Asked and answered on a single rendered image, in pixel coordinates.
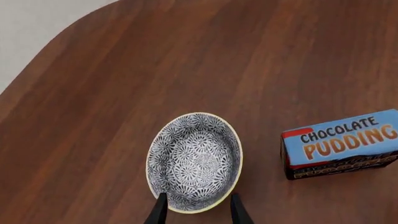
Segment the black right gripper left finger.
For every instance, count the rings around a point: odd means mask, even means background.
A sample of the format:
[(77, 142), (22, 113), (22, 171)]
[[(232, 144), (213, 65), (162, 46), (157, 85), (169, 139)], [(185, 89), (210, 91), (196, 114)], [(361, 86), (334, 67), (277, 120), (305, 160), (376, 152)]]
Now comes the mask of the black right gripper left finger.
[(145, 220), (144, 224), (165, 224), (167, 218), (168, 201), (167, 194), (162, 192), (159, 194), (153, 209)]

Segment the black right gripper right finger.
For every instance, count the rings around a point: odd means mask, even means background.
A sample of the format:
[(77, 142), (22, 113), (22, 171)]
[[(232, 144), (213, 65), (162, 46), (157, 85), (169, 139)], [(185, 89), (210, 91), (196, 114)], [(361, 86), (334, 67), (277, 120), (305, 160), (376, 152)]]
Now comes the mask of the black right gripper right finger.
[(230, 209), (233, 224), (254, 224), (253, 220), (246, 211), (239, 194), (231, 195)]

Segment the black and white patterned bowl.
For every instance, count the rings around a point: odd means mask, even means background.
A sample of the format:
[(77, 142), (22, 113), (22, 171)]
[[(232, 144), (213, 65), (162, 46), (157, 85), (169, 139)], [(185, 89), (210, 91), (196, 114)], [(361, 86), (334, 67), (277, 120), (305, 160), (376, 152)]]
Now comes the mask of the black and white patterned bowl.
[(243, 168), (238, 134), (223, 118), (187, 113), (166, 124), (146, 158), (154, 197), (167, 195), (168, 208), (195, 214), (219, 205), (235, 188)]

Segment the blue chocolate pudding box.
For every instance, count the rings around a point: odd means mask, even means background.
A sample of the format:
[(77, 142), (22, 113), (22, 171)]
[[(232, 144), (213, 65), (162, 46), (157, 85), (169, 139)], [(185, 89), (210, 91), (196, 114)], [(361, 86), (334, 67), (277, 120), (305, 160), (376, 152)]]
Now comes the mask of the blue chocolate pudding box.
[(289, 180), (388, 166), (398, 160), (398, 110), (284, 131), (280, 157)]

